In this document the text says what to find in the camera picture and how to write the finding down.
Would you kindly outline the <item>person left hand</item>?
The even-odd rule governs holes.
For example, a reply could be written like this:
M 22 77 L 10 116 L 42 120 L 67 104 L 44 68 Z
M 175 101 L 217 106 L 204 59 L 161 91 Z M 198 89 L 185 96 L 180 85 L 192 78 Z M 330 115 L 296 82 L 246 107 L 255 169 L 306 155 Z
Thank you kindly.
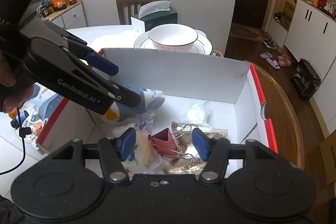
M 34 81 L 22 66 L 15 72 L 1 52 L 1 112 L 9 113 L 21 107 L 34 92 Z

